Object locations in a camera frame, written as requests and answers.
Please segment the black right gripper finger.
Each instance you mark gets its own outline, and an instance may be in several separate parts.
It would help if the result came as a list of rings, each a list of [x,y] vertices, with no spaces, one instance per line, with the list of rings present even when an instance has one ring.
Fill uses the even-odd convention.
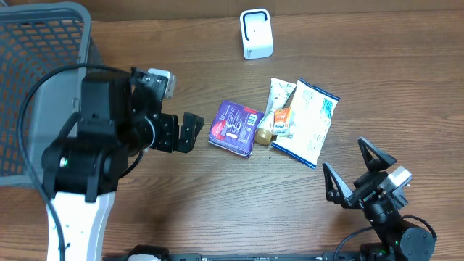
[[[339,204],[346,209],[352,208],[353,203],[350,201],[350,198],[353,196],[352,190],[329,163],[323,163],[323,175],[325,179],[326,200]]]
[[[363,160],[367,169],[371,172],[380,172],[387,170],[397,163],[397,160],[385,151],[374,146],[364,137],[357,139]]]

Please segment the purple sanitary pad pack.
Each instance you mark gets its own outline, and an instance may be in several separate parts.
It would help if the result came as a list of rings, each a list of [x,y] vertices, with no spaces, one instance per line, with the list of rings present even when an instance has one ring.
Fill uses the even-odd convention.
[[[208,141],[242,157],[250,157],[257,126],[264,113],[232,101],[220,105],[208,133]]]

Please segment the white blue snack bag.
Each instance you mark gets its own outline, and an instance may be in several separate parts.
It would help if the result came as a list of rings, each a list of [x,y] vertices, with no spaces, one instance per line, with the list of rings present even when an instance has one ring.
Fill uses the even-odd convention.
[[[340,98],[300,78],[290,103],[289,135],[271,146],[315,169]]]

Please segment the small orange snack packet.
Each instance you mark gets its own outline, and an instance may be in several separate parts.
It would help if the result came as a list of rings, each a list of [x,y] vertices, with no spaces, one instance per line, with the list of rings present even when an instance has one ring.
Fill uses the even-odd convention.
[[[290,134],[291,109],[277,109],[274,115],[273,134],[275,136],[287,136]]]

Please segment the white cream tube gold cap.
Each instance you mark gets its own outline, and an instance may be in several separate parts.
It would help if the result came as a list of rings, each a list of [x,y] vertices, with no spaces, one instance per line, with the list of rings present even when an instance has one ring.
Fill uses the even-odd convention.
[[[275,113],[283,109],[289,97],[297,87],[296,83],[290,83],[277,78],[270,79],[270,92],[264,118],[257,127],[254,141],[261,145],[269,145],[273,137]]]

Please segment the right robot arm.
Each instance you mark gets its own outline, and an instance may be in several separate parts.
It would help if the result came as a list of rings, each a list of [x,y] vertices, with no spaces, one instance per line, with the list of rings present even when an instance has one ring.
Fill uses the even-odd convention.
[[[412,173],[403,166],[388,172],[397,160],[363,137],[357,139],[367,172],[355,182],[351,190],[340,175],[328,164],[323,164],[326,200],[344,209],[362,210],[370,223],[344,238],[336,250],[327,255],[330,260],[430,260],[438,236],[424,219],[401,215],[408,204],[403,188],[410,185]],[[358,252],[341,249],[357,235],[374,231],[378,243],[361,244]]]

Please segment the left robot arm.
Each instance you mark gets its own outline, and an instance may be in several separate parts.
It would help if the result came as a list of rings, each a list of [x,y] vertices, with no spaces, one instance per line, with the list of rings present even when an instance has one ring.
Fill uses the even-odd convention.
[[[49,260],[100,260],[119,180],[147,149],[190,152],[204,125],[192,113],[162,112],[175,77],[168,71],[125,72],[88,65],[80,108],[41,157],[48,197]]]

